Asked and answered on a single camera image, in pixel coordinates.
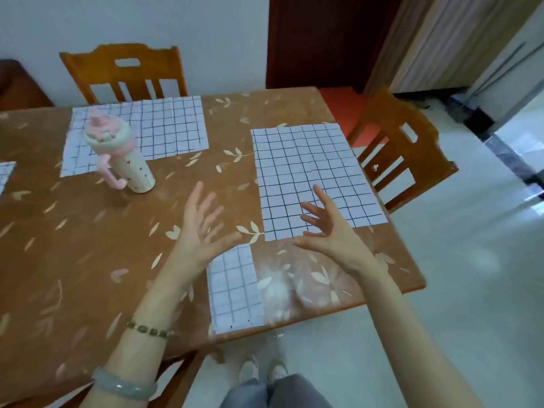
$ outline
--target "person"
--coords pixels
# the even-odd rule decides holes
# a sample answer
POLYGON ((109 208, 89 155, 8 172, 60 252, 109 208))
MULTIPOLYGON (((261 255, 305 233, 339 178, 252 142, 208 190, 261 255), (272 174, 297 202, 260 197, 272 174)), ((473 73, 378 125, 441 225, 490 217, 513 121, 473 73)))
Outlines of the person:
MULTIPOLYGON (((318 186, 314 191, 324 207, 303 202, 303 209, 313 216, 304 214, 301 218, 321 232, 304 232, 291 243, 327 255, 359 283, 408 407, 483 407, 333 200, 318 186)), ((187 200, 176 245, 108 362, 95 371, 94 386, 81 407, 147 405, 181 294, 211 260, 240 243, 238 232, 214 241, 223 227, 222 223, 213 226, 223 206, 208 214, 215 194, 201 201, 202 192, 203 183, 198 182, 187 200)), ((249 359, 242 366, 240 380, 241 384, 228 392, 221 408, 330 407, 301 375, 288 375, 282 362, 273 365, 269 383, 265 384, 258 379, 256 361, 249 359)))

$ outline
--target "wooden dining table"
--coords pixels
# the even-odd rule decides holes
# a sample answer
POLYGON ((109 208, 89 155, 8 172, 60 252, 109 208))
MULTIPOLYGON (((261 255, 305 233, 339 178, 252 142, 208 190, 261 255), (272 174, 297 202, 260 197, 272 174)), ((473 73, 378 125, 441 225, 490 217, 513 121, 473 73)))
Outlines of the wooden dining table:
MULTIPOLYGON (((335 122, 316 88, 203 96, 202 106, 209 149, 150 160, 157 184, 145 194, 111 189, 95 172, 59 177, 71 108, 0 114, 0 162, 16 162, 0 198, 0 403, 76 388, 105 363, 173 248, 167 233, 183 225, 198 180, 225 206, 222 234, 251 222, 263 231, 250 129, 335 122), (237 163, 236 148, 247 155, 237 163)), ((355 232, 402 292, 424 288, 387 217, 355 232)), ((215 335, 202 273, 175 312, 165 358, 365 302, 323 255, 264 234, 251 251, 265 325, 215 335)))

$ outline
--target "person's right arm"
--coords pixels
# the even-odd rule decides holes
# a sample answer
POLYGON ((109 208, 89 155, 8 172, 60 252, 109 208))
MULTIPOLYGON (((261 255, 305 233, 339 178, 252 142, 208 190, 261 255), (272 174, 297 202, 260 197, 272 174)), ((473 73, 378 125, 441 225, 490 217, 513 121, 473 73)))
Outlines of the person's right arm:
POLYGON ((322 233, 304 232, 304 236, 293 239, 293 244, 327 255, 361 285, 406 404, 410 408, 483 407, 332 199, 318 186, 314 190, 325 208, 301 203, 316 216, 301 217, 322 233))

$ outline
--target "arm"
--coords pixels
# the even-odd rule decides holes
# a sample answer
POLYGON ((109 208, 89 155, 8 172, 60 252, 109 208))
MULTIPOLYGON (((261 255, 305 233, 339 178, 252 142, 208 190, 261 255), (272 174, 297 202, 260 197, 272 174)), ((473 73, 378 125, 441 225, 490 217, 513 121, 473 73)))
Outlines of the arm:
MULTIPOLYGON (((223 224, 215 226, 210 232, 207 230, 220 215, 223 206, 207 216, 206 212, 215 194, 210 193, 199 204, 202 189, 202 182, 197 183, 189 196, 178 241, 153 286, 134 312, 133 319, 139 325, 159 330, 170 329, 172 315, 181 295, 211 260, 240 242, 241 235, 238 232, 211 242, 223 224)), ((165 339, 126 329, 104 368, 123 380, 136 384, 153 384, 165 347, 165 339)), ((85 397, 81 407, 140 408, 147 406, 147 403, 148 401, 127 399, 95 386, 85 397)))
POLYGON ((483 407, 459 371, 431 339, 399 288, 328 195, 314 190, 325 208, 301 206, 301 218, 321 233, 304 232, 294 245, 323 253, 361 285, 368 310, 406 404, 418 408, 483 407))

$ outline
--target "person's left hand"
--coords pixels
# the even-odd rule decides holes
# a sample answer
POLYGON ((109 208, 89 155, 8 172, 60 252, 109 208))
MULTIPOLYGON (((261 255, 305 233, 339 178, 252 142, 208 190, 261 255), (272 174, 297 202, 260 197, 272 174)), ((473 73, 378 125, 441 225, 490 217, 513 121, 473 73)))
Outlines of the person's left hand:
POLYGON ((223 211, 223 206, 219 206, 206 215, 215 198, 215 193, 211 192, 199 204, 203 189, 204 184, 199 181, 189 195, 183 214, 183 227, 168 258, 169 262, 173 261, 171 262, 173 266, 182 266, 184 270, 187 269, 187 272, 191 273, 185 275, 189 280, 194 279, 215 257, 232 249, 241 241, 239 232, 232 232, 212 241, 223 228, 223 223, 213 226, 223 211))

